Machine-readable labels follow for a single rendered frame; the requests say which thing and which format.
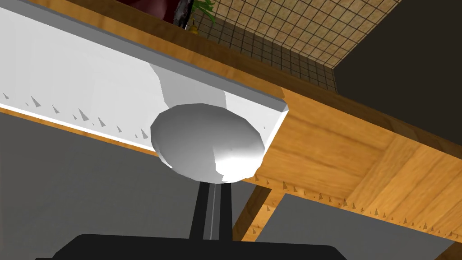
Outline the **green potted plant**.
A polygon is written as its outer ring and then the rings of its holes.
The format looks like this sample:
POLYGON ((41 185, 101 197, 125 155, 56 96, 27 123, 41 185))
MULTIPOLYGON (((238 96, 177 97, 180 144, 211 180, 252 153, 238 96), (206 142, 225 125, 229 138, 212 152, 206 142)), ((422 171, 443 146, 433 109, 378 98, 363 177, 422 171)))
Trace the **green potted plant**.
POLYGON ((199 34, 198 27, 195 24, 195 18, 194 18, 194 12, 196 10, 201 11, 204 15, 206 15, 210 21, 212 22, 212 25, 215 24, 215 17, 211 14, 213 11, 213 6, 215 3, 213 3, 211 0, 191 0, 191 12, 190 12, 190 18, 189 20, 191 21, 191 24, 188 27, 188 31, 193 33, 193 34, 199 34))

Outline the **white round knob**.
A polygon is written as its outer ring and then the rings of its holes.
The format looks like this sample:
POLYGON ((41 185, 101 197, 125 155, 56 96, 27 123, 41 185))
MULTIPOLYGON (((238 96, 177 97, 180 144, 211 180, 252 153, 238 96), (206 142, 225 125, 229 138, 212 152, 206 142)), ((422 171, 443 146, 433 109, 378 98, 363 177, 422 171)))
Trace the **white round knob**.
POLYGON ((262 165, 260 133, 229 111, 223 90, 154 69, 167 109, 151 125, 151 142, 161 161, 196 181, 234 183, 262 165))

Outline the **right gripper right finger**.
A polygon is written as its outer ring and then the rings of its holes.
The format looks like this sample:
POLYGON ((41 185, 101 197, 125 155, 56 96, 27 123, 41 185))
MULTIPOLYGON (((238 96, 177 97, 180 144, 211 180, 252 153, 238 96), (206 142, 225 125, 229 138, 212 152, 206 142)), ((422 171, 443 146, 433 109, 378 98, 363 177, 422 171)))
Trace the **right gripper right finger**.
POLYGON ((232 240, 231 183, 214 184, 212 200, 211 239, 232 240))

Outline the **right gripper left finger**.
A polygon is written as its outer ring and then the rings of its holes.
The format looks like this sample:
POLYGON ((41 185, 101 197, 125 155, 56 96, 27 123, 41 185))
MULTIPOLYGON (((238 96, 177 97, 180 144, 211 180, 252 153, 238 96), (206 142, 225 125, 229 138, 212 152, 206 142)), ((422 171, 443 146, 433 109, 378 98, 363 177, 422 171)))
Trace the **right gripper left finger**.
POLYGON ((215 202, 216 185, 207 182, 200 182, 189 239, 213 239, 215 202))

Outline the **white drawer front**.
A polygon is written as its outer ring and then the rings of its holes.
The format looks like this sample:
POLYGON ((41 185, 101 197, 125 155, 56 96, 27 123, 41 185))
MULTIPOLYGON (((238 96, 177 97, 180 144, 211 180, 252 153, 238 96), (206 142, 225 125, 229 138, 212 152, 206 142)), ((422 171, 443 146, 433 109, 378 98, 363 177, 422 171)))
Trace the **white drawer front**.
POLYGON ((0 107, 153 151, 159 113, 206 103, 266 149, 288 105, 244 84, 20 0, 0 1, 0 107))

